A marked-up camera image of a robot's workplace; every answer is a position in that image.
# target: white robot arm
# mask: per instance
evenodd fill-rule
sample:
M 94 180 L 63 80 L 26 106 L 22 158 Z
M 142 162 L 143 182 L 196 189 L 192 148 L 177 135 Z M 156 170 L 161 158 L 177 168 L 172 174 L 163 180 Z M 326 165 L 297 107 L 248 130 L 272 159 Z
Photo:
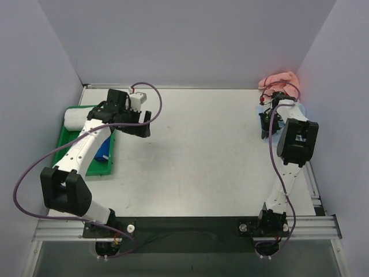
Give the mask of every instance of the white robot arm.
M 296 177 L 302 167 L 312 157 L 319 126 L 316 122 L 309 121 L 294 105 L 295 98 L 282 92 L 274 92 L 270 107 L 260 113 L 262 126 L 262 139 L 269 136 L 269 126 L 272 124 L 272 134 L 280 129 L 278 122 L 283 121 L 284 127 L 277 146 L 277 156 L 280 158 L 279 173 L 284 181 L 286 192 L 277 177 L 272 191 L 265 201 L 259 216 L 259 226 L 264 233 L 278 234 L 288 231 L 286 212 L 287 200 L 295 183 Z M 271 122 L 271 113 L 279 104 L 286 104 L 277 109 L 276 116 Z
M 279 104 L 292 105 L 293 100 L 280 100 Z M 298 108 L 298 106 L 296 105 L 293 105 L 292 107 L 279 107 L 277 113 L 281 117 L 283 122 L 287 122 L 288 119 L 295 119 L 299 122 L 308 122 L 308 119 L 302 114 L 300 108 Z M 295 179 L 302 168 L 296 163 L 284 164 L 284 161 L 281 159 L 280 163 L 280 174 L 284 181 L 287 195 L 289 195 L 292 190 L 293 184 L 295 183 Z M 265 201 L 265 205 L 267 209 L 271 209 L 274 213 L 277 214 L 283 214 L 287 211 L 287 201 L 285 198 L 285 193 L 283 191 L 281 181 L 278 177 L 274 182 L 272 192 L 270 193 L 268 199 Z
M 145 93 L 129 95 L 127 92 L 109 89 L 107 100 L 89 112 L 79 136 L 109 123 L 138 123 L 141 104 L 144 101 L 146 101 Z M 151 112 L 147 111 L 144 122 L 150 118 Z M 108 224 L 109 220 L 114 220 L 113 210 L 92 200 L 84 179 L 96 152 L 115 129 L 139 137 L 150 136 L 149 124 L 136 127 L 106 127 L 90 133 L 73 144 L 53 168 L 45 167 L 41 172 L 40 179 L 47 208 L 68 212 L 101 224 Z

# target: white enclosure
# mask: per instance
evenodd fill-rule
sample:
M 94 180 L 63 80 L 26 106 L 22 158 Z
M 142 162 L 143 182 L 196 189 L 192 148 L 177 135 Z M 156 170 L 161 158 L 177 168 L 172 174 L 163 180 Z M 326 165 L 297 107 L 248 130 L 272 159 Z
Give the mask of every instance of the white enclosure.
M 16 210 L 14 184 L 55 147 L 63 113 L 78 104 L 82 84 L 254 89 L 286 70 L 297 72 L 307 116 L 319 122 L 311 164 L 323 205 L 337 215 L 352 276 L 367 275 L 368 12 L 365 0 L 2 1 L 2 276 L 21 275 L 37 223 Z M 209 97 L 206 108 L 218 104 Z M 42 166 L 19 193 L 34 212 L 45 212 Z

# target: white roller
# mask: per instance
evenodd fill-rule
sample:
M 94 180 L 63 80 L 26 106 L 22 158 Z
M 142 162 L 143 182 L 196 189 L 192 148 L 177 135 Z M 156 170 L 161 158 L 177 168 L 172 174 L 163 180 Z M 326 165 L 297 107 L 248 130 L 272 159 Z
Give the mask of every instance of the white roller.
M 69 108 L 64 114 L 64 127 L 68 131 L 81 131 L 85 125 L 88 113 L 93 107 L 89 108 Z

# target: pink towel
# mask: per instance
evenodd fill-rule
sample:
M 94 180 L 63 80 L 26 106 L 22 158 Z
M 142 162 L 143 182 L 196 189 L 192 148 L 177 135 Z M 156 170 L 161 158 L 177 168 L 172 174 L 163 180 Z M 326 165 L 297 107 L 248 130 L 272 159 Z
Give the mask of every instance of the pink towel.
M 267 87 L 272 82 L 280 81 L 280 80 L 290 82 L 291 84 L 293 84 L 293 85 L 295 85 L 299 88 L 300 83 L 299 83 L 298 78 L 296 77 L 296 75 L 292 71 L 289 71 L 287 73 L 279 73 L 279 74 L 271 75 L 267 78 L 264 78 L 263 80 L 261 80 L 259 82 L 259 89 L 264 90 L 265 87 Z M 275 91 L 283 91 L 287 95 L 293 96 L 293 97 L 298 96 L 298 92 L 296 91 L 296 89 L 293 86 L 288 85 L 288 84 L 284 84 L 284 83 L 279 83 L 279 84 L 272 85 L 271 87 L 269 87 L 265 91 L 265 95 L 270 96 Z

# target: metal frame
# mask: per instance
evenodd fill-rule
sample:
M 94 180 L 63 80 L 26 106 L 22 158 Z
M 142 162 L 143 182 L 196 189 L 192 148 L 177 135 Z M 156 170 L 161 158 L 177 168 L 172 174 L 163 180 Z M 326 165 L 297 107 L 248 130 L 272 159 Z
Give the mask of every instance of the metal frame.
M 315 182 L 314 173 L 312 172 L 310 162 L 307 162 L 305 164 L 305 169 L 306 169 L 306 172 L 307 172 L 307 175 L 308 175 L 307 180 L 308 180 L 308 182 L 311 186 L 311 189 L 312 189 L 312 193 L 313 193 L 312 195 L 320 198 L 319 190 L 318 190 L 318 187 L 317 187 L 317 183 Z
M 81 105 L 81 102 L 82 102 L 82 98 L 83 98 L 83 95 L 85 94 L 85 91 L 87 89 L 87 85 L 84 85 L 83 86 L 83 90 L 82 90 L 82 93 L 81 93 L 81 97 L 80 97 L 80 100 L 78 101 L 78 105 L 80 106 Z
M 292 226 L 293 218 L 287 217 Z M 34 241 L 112 241 L 112 238 L 83 238 L 85 226 L 81 222 L 39 220 Z M 339 239 L 341 238 L 335 216 L 298 216 L 291 239 Z
M 31 248 L 29 250 L 28 259 L 24 265 L 22 277 L 33 276 L 35 272 L 37 261 L 40 256 L 40 251 L 42 247 L 42 241 L 32 241 Z
M 351 277 L 345 252 L 339 239 L 331 239 L 332 248 L 342 277 Z

